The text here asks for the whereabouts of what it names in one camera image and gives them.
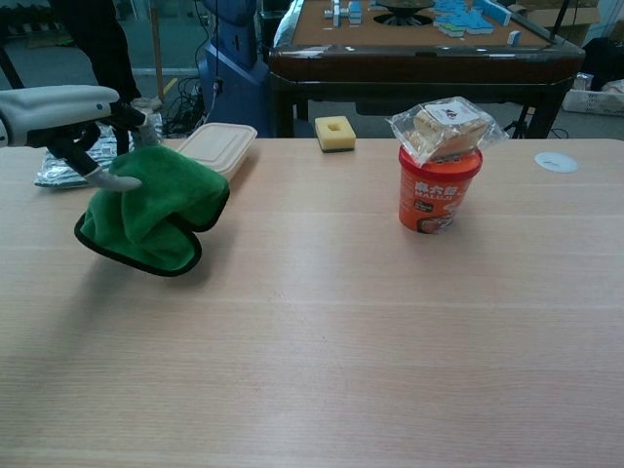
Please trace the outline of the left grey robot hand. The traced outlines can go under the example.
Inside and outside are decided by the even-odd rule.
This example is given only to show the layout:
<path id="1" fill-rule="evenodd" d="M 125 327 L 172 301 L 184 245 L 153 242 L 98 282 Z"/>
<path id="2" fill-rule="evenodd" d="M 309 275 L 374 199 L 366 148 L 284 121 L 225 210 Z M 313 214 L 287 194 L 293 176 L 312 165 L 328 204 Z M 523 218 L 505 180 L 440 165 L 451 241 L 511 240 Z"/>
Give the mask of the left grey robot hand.
<path id="1" fill-rule="evenodd" d="M 120 131 L 150 131 L 147 115 L 109 88 L 62 85 L 1 93 L 2 147 L 45 147 L 99 188 L 115 192 L 139 188 L 137 178 L 112 175 L 89 156 L 99 138 L 99 122 Z"/>

